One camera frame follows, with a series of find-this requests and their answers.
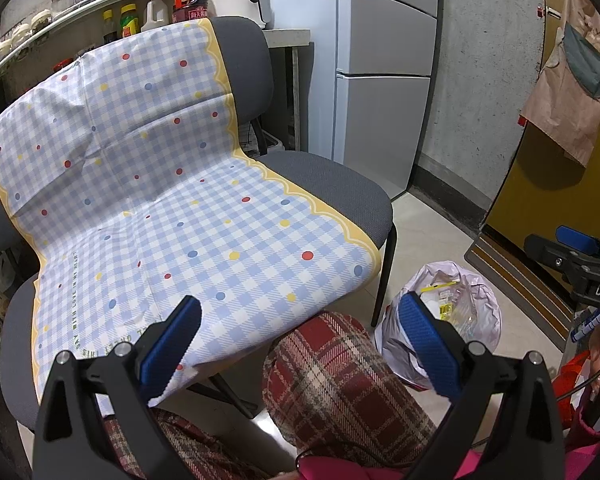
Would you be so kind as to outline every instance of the blue gripper pad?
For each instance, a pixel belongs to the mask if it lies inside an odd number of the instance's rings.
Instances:
[[[600,248],[595,238],[587,236],[575,229],[561,225],[555,230],[555,239],[561,244],[568,245],[569,247],[580,251],[581,253],[593,256],[598,254]]]
[[[458,361],[435,329],[436,319],[414,292],[400,300],[398,318],[435,391],[451,402],[458,400],[462,394]]]
[[[139,391],[146,402],[162,395],[201,322],[202,307],[192,296],[186,296],[163,322],[167,328],[140,365]]]

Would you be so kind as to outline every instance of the person's leg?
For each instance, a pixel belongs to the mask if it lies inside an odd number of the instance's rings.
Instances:
[[[353,442],[387,464],[405,464],[435,431],[364,327],[343,314],[320,314],[273,344],[264,363],[263,398],[273,422],[299,452]],[[351,446],[316,454],[382,465]]]
[[[199,430],[184,418],[158,408],[153,408],[152,412],[173,449],[178,452],[196,478],[200,480],[264,480],[269,478],[270,475],[256,466],[236,458],[218,439]],[[144,478],[118,421],[115,418],[108,418],[105,421],[105,430],[124,470],[139,478]]]

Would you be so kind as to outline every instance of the black cable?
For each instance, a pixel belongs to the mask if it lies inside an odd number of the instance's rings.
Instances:
[[[573,390],[562,394],[561,396],[557,397],[555,399],[556,402],[561,402],[564,399],[568,399],[569,397],[571,397],[573,394],[578,393],[580,390],[583,390],[584,388],[586,388],[587,386],[589,386],[591,383],[593,383],[598,377],[600,377],[600,370],[598,370],[595,374],[593,374],[589,379],[587,379],[586,381],[584,381],[582,384],[579,384],[578,386],[576,386]],[[490,437],[484,438],[482,440],[479,440],[478,442],[474,442],[471,446],[471,449],[475,449],[476,447],[480,447],[483,444],[486,444],[489,441]]]
[[[309,449],[305,449],[302,453],[300,453],[296,457],[296,470],[298,470],[298,464],[301,458],[304,458],[307,454],[313,453],[319,449],[325,449],[327,447],[333,446],[351,446],[355,447],[361,451],[367,453],[371,458],[373,458],[376,462],[378,462],[382,467],[386,467],[388,469],[405,469],[413,464],[413,462],[406,462],[403,464],[389,464],[381,459],[378,455],[376,455],[373,451],[371,451],[368,447],[362,446],[360,444],[356,444],[355,442],[349,442],[347,440],[335,440],[333,442],[328,442],[326,444],[318,444],[318,446],[310,447]]]

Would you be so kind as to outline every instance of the white jug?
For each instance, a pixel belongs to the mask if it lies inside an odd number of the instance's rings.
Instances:
[[[150,0],[144,11],[142,32],[169,25],[169,9],[162,0]]]

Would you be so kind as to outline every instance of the trash bag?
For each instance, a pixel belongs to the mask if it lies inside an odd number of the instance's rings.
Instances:
[[[400,323],[398,305],[415,291],[437,319],[450,322],[465,341],[480,341],[491,352],[500,342],[502,314],[485,279],[455,262],[427,264],[402,288],[384,310],[376,327],[376,348],[398,377],[417,390],[432,388]]]

